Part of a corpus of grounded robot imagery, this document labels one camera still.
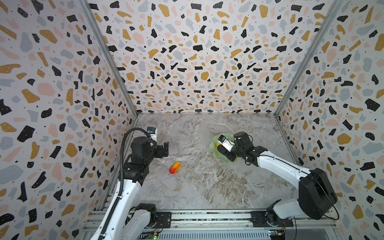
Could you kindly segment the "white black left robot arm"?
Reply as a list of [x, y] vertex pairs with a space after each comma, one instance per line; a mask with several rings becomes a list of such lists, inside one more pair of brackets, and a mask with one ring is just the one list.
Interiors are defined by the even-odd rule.
[[139, 204], [133, 216], [129, 216], [133, 202], [149, 174], [155, 158], [169, 156], [169, 142], [159, 145], [148, 137], [137, 137], [131, 142], [131, 154], [124, 160], [123, 176], [117, 184], [113, 202], [109, 206], [93, 240], [136, 240], [145, 228], [157, 221], [154, 204]]

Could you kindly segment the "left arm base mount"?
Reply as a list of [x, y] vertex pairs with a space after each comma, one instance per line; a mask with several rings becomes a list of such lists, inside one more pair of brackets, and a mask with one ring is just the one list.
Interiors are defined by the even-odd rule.
[[140, 203], [135, 212], [145, 210], [149, 213], [150, 220], [146, 225], [146, 229], [160, 227], [169, 229], [171, 227], [172, 212], [158, 211], [155, 204]]

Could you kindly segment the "orange red fake mango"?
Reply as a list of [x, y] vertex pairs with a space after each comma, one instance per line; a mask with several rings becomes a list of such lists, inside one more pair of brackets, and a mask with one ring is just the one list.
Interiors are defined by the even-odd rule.
[[177, 173], [178, 170], [180, 169], [180, 167], [181, 167], [181, 163], [180, 163], [180, 162], [176, 162], [176, 163], [174, 163], [174, 164], [171, 166], [171, 168], [169, 169], [169, 173], [170, 173], [171, 175]]

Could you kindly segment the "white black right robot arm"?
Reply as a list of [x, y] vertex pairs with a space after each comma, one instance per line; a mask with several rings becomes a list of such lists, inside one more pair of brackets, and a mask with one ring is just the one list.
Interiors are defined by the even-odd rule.
[[323, 170], [319, 168], [310, 170], [295, 165], [279, 158], [265, 147], [254, 146], [250, 136], [245, 132], [234, 134], [233, 140], [225, 135], [219, 135], [217, 150], [231, 162], [241, 158], [248, 166], [254, 165], [268, 170], [299, 191], [297, 199], [276, 200], [267, 208], [265, 218], [271, 226], [275, 226], [278, 220], [291, 217], [319, 220], [336, 206], [337, 195]]

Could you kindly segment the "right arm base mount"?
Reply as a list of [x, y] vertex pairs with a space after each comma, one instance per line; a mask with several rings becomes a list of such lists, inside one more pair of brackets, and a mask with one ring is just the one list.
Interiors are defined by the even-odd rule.
[[266, 210], [263, 211], [251, 211], [251, 222], [254, 228], [261, 227], [293, 227], [294, 223], [291, 219], [281, 219], [274, 212], [273, 207], [281, 200], [276, 200]]

